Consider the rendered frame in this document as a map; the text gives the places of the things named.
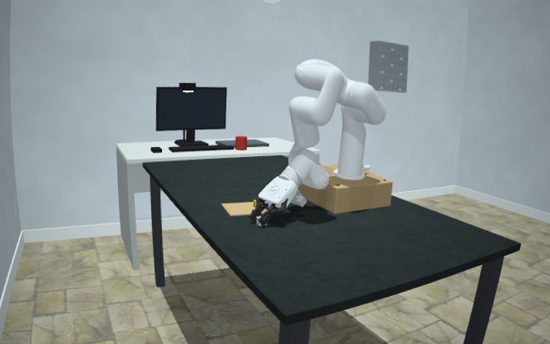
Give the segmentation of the beige square mat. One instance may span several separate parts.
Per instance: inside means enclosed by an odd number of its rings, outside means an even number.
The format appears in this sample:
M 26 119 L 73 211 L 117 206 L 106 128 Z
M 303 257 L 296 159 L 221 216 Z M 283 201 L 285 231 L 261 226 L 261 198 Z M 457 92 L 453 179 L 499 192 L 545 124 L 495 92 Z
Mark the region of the beige square mat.
M 253 202 L 221 204 L 230 216 L 250 215 L 253 209 Z

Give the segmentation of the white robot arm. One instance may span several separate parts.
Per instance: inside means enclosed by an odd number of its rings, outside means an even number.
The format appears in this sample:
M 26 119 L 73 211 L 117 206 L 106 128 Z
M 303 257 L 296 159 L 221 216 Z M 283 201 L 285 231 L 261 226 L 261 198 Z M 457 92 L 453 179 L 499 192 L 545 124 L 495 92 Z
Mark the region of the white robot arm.
M 322 60 L 304 61 L 294 74 L 301 86 L 320 91 L 320 95 L 299 96 L 289 104 L 295 143 L 288 156 L 288 167 L 281 174 L 292 179 L 298 188 L 302 184 L 314 189 L 327 187 L 328 173 L 316 154 L 307 148 L 319 142 L 318 125 L 329 122 L 338 103 L 342 113 L 341 147 L 339 171 L 336 169 L 333 174 L 342 179 L 364 179 L 363 171 L 370 166 L 362 165 L 366 142 L 363 122 L 379 125 L 386 115 L 385 104 L 376 90 L 364 82 L 349 80 L 336 66 Z

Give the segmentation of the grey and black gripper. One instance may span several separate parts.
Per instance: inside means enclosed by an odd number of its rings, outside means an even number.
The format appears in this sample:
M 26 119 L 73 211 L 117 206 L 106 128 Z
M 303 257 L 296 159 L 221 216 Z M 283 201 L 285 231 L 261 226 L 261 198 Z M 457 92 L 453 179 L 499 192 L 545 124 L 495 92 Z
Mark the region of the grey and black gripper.
M 273 218 L 277 214 L 285 213 L 286 207 L 291 203 L 297 191 L 298 187 L 296 183 L 286 175 L 280 174 L 255 199 L 256 209 L 249 215 L 249 218 L 253 222 L 256 222 L 257 217 L 262 214 L 262 211 L 270 207 L 258 220 L 262 226 L 265 226 L 271 217 Z

